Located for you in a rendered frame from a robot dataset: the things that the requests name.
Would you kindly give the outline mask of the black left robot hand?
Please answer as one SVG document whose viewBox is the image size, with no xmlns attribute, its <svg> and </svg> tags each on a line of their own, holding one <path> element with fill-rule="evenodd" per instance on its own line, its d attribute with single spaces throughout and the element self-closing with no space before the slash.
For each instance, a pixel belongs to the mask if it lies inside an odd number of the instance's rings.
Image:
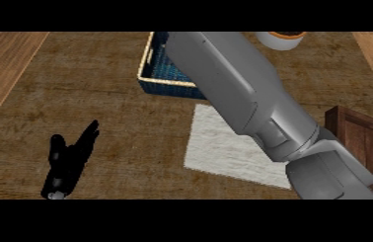
<svg viewBox="0 0 373 242">
<path fill-rule="evenodd" d="M 62 192 L 65 196 L 72 193 L 84 164 L 88 160 L 94 140 L 99 135 L 99 122 L 93 121 L 85 128 L 75 144 L 65 145 L 60 134 L 54 134 L 50 139 L 50 172 L 41 189 L 41 196 L 48 199 L 48 193 Z"/>
</svg>

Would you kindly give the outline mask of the brown wooden cabinet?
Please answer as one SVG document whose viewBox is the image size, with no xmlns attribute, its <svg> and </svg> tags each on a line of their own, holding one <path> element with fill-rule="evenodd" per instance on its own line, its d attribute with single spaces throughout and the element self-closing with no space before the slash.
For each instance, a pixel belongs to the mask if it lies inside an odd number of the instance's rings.
<svg viewBox="0 0 373 242">
<path fill-rule="evenodd" d="M 324 112 L 324 128 L 373 174 L 373 118 L 334 106 Z"/>
</svg>

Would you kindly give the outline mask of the blue wicker basket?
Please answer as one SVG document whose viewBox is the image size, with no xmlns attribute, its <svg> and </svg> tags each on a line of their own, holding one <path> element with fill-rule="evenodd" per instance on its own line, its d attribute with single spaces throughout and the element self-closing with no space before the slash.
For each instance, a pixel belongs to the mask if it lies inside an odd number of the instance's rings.
<svg viewBox="0 0 373 242">
<path fill-rule="evenodd" d="M 150 32 L 140 60 L 137 81 L 147 94 L 203 100 L 187 76 L 178 71 L 166 52 L 166 32 Z"/>
</svg>

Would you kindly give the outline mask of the white placemat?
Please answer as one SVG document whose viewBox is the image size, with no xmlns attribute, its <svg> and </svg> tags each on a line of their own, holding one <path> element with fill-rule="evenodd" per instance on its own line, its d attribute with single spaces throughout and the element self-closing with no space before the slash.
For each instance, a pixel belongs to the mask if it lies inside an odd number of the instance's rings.
<svg viewBox="0 0 373 242">
<path fill-rule="evenodd" d="M 233 132 L 212 106 L 194 106 L 184 167 L 265 186 L 290 188 L 286 164 L 274 163 L 252 138 Z"/>
</svg>

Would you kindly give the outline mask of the white pot with orange rim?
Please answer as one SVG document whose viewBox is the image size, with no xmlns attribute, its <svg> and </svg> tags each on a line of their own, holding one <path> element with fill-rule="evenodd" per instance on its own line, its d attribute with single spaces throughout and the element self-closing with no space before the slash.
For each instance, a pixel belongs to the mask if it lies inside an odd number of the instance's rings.
<svg viewBox="0 0 373 242">
<path fill-rule="evenodd" d="M 255 36 L 270 49 L 290 50 L 299 45 L 305 34 L 305 32 L 256 32 Z"/>
</svg>

